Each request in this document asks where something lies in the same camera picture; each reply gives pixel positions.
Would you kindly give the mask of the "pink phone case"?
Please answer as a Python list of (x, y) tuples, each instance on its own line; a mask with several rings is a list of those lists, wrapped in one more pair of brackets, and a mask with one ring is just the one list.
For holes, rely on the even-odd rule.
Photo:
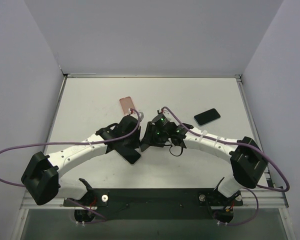
[(128, 116), (128, 115), (136, 116), (135, 110), (137, 108), (135, 107), (135, 104), (130, 96), (120, 98), (119, 103), (120, 103), (121, 109), (123, 111), (123, 114), (125, 116)]

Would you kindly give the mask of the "teal phone black screen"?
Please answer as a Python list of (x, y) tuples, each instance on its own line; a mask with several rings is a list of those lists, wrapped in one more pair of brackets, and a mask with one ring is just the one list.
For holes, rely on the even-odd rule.
[(210, 122), (218, 120), (220, 117), (221, 115), (219, 114), (219, 112), (215, 108), (211, 108), (195, 115), (193, 118), (199, 126), (203, 126)]

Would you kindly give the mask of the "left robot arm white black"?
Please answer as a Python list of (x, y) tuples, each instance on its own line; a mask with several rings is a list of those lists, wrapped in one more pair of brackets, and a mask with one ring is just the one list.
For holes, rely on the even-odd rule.
[(126, 115), (119, 123), (97, 130), (78, 145), (47, 155), (37, 152), (31, 157), (21, 182), (38, 206), (55, 197), (81, 200), (85, 195), (93, 194), (94, 189), (88, 182), (83, 178), (61, 178), (82, 163), (111, 151), (116, 151), (133, 165), (141, 157), (136, 150), (139, 148), (140, 131), (140, 121)]

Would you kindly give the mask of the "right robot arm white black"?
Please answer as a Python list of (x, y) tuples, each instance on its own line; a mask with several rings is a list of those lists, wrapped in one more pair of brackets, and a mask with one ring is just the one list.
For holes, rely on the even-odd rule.
[(149, 147), (162, 148), (165, 145), (199, 150), (228, 162), (232, 173), (223, 177), (215, 187), (226, 198), (242, 188), (254, 189), (268, 166), (250, 137), (245, 136), (242, 140), (222, 138), (187, 123), (177, 125), (160, 113), (147, 123), (140, 150), (144, 152)]

